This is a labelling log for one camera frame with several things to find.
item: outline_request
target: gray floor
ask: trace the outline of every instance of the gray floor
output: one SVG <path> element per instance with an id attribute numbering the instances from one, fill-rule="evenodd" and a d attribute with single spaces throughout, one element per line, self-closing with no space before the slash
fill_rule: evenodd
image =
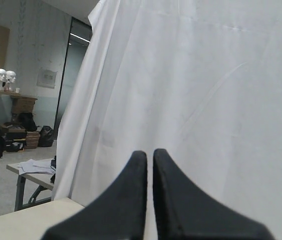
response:
<path id="1" fill-rule="evenodd" d="M 0 215 L 11 213 L 14 211 L 15 191 L 17 175 L 8 171 L 5 167 L 7 164 L 19 163 L 29 159 L 40 160 L 53 158 L 56 155 L 56 143 L 53 147 L 26 149 L 24 152 L 3 153 L 3 158 L 0 159 Z M 32 193 L 37 188 L 37 185 L 27 181 L 24 191 L 24 202 L 27 202 Z M 51 191 L 44 191 L 39 195 L 39 198 L 51 196 Z"/>

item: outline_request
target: curtain fold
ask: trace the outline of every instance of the curtain fold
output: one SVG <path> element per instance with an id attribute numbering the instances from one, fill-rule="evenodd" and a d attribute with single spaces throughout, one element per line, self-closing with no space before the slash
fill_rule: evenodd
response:
<path id="1" fill-rule="evenodd" d="M 151 158 L 166 148 L 204 191 L 282 240 L 282 1 L 105 0 L 90 18 L 55 198 L 88 205 L 146 151 L 154 239 Z"/>

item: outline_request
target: white mannequin head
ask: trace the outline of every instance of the white mannequin head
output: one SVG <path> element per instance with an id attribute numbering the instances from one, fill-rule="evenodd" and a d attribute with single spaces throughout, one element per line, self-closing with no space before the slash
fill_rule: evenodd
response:
<path id="1" fill-rule="evenodd" d="M 16 79 L 16 73 L 13 71 L 6 72 L 6 80 L 9 80 L 10 83 L 14 83 Z"/>
<path id="2" fill-rule="evenodd" d="M 6 71 L 0 68 L 0 81 L 5 81 L 6 78 Z"/>

